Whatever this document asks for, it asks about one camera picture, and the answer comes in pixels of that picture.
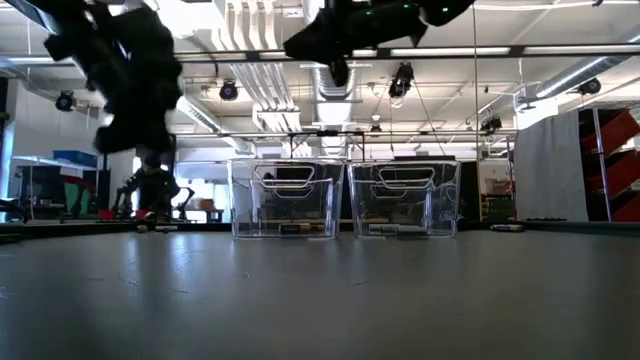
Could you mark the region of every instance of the shelf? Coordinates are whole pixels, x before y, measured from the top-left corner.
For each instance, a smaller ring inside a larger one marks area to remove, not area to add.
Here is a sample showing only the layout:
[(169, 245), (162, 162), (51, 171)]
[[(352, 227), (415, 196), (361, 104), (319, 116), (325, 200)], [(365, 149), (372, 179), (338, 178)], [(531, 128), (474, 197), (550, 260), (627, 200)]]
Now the shelf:
[(51, 160), (42, 156), (34, 156), (34, 155), (14, 156), (12, 157), (12, 159), (35, 163), (36, 166), (37, 165), (53, 165), (53, 166), (60, 166), (63, 168), (67, 168), (67, 169), (74, 169), (74, 170), (97, 170), (95, 167), (74, 164), (74, 163), (71, 163), (68, 161), (62, 161), (62, 160)]

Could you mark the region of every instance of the ceiling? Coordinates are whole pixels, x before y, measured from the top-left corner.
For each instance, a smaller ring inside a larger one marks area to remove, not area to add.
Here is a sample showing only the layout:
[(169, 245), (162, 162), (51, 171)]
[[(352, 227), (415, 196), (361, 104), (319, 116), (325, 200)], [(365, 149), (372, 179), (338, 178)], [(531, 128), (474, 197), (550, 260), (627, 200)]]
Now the ceiling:
[[(523, 5), (548, 5), (584, 3), (578, 0), (565, 1), (522, 1), (522, 0), (478, 0), (478, 5), (499, 5), (513, 7)], [(300, 8), (300, 1), (276, 1), (276, 8)], [(0, 2), (0, 54), (44, 54), (42, 46), (46, 32), (15, 11), (3, 11)], [(476, 39), (474, 41), (473, 11), (469, 10), (452, 23), (441, 28), (430, 28), (419, 46), (473, 46), (512, 45), (512, 44), (585, 44), (624, 42), (632, 32), (640, 17), (640, 5), (611, 5), (605, 0), (599, 8), (581, 6), (572, 8), (554, 8), (550, 10), (512, 11), (476, 10)], [(300, 17), (285, 17), (276, 11), (275, 34), (279, 45), (283, 40), (301, 30), (304, 20)], [(210, 41), (209, 30), (199, 30), (196, 37), (209, 50), (215, 51)], [(399, 39), (381, 45), (382, 47), (409, 47), (408, 39)], [(176, 40), (176, 51), (201, 50), (187, 40)], [(580, 58), (527, 58), (522, 61), (522, 76), (518, 59), (479, 60), (418, 60), (413, 61), (418, 91), (412, 88), (400, 108), (392, 108), (386, 95), (390, 78), (398, 67), (395, 61), (364, 61), (356, 74), (357, 94), (353, 101), (352, 127), (367, 128), (372, 115), (379, 115), (382, 129), (388, 130), (430, 130), (425, 122), (427, 113), (433, 119), (433, 125), (439, 129), (465, 129), (465, 120), (472, 118), (477, 109), (494, 101), (497, 97), (511, 98), (501, 94), (513, 89), (521, 82), (535, 84), (547, 80)], [(283, 69), (293, 100), (300, 108), (300, 120), (303, 126), (315, 123), (315, 102), (308, 69), (302, 69), (301, 63), (284, 63)], [(76, 96), (100, 104), (101, 98), (82, 91), (82, 77), (75, 68), (33, 68), (0, 69), (8, 75), (28, 79), (32, 88), (55, 94), (60, 89), (74, 87)], [(199, 98), (200, 103), (214, 114), (229, 131), (255, 131), (251, 121), (253, 101), (238, 82), (240, 94), (237, 100), (225, 102), (218, 96), (217, 86), (223, 79), (233, 78), (228, 65), (220, 65), (215, 80), (215, 67), (212, 64), (186, 64), (183, 77), (191, 96)], [(640, 85), (635, 78), (640, 77), (640, 63), (636, 58), (615, 67), (601, 75), (602, 90), (598, 101), (638, 100)], [(621, 84), (629, 86), (611, 91)], [(212, 91), (201, 91), (202, 86)], [(558, 101), (561, 109), (579, 106), (589, 97), (561, 95)], [(513, 107), (506, 105), (494, 108), (503, 121), (503, 126), (513, 126)], [(190, 123), (186, 116), (175, 116), (173, 123)], [(193, 126), (194, 132), (204, 131)]]

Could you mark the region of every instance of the object inside bin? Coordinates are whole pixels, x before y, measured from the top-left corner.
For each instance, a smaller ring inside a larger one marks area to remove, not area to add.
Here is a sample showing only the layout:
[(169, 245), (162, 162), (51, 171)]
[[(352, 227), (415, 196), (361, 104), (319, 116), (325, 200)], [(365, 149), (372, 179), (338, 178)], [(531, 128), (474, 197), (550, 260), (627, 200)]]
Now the object inside bin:
[(312, 225), (309, 223), (280, 224), (278, 230), (281, 234), (306, 234), (311, 231), (324, 230), (324, 225)]
[(369, 232), (380, 235), (396, 235), (396, 236), (424, 236), (428, 235), (428, 230), (421, 226), (400, 225), (400, 224), (371, 224)]

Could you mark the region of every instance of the ceiling beam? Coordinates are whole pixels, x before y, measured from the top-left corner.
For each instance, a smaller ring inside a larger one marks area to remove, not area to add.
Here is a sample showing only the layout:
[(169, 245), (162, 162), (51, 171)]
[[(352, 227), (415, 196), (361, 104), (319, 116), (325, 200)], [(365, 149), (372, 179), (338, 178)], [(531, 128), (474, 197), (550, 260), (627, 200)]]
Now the ceiling beam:
[[(355, 50), (353, 60), (453, 60), (453, 59), (519, 59), (549, 57), (598, 57), (638, 56), (640, 44), (543, 44), (543, 45), (487, 45), (448, 46), (421, 48), (380, 48), (378, 50)], [(237, 64), (264, 62), (300, 62), (285, 55), (281, 50), (246, 51), (183, 51), (175, 53), (184, 64)], [(48, 55), (12, 54), (0, 55), (0, 67), (74, 66), (70, 60), (54, 62)]]

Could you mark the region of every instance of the blurred robot arm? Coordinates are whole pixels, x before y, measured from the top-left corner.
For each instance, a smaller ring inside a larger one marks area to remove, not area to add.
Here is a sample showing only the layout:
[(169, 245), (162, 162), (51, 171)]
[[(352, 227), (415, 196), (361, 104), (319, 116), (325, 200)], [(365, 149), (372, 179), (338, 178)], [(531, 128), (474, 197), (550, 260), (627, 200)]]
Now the blurred robot arm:
[(413, 46), (429, 26), (444, 26), (475, 0), (326, 1), (316, 18), (284, 43), (287, 56), (327, 65), (336, 86), (344, 86), (345, 58), (356, 49), (409, 36)]
[(55, 61), (71, 58), (90, 91), (107, 100), (109, 126), (94, 145), (113, 153), (145, 145), (170, 148), (165, 113), (176, 107), (182, 67), (173, 55), (173, 37), (157, 14), (141, 4), (113, 16), (108, 5), (85, 0), (10, 0), (30, 18), (38, 17), (50, 36), (44, 45)]

